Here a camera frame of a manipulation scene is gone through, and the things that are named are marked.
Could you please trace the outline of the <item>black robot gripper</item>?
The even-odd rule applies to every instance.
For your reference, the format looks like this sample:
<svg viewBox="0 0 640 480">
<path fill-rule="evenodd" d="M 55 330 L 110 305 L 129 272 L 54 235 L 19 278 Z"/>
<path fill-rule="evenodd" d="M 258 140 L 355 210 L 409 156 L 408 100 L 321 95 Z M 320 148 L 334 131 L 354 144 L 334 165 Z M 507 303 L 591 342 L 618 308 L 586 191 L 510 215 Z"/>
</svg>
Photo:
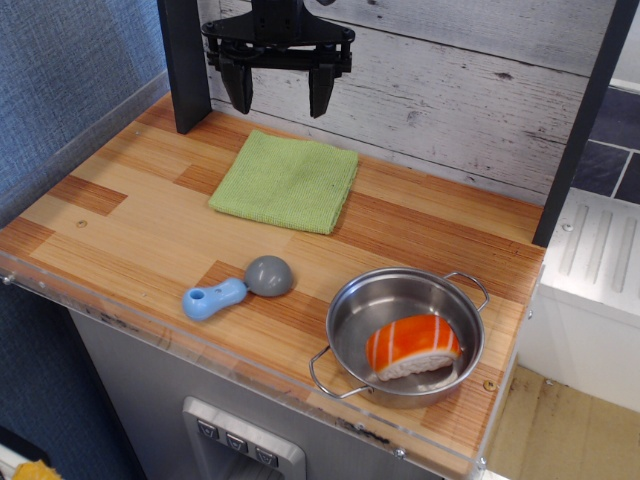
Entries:
<svg viewBox="0 0 640 480">
<path fill-rule="evenodd" d="M 208 21 L 201 33 L 209 63 L 242 114 L 251 110 L 254 68 L 310 71 L 312 118 L 326 113 L 336 76 L 352 68 L 355 32 L 313 15 L 302 1 L 253 1 L 249 12 Z"/>
</svg>

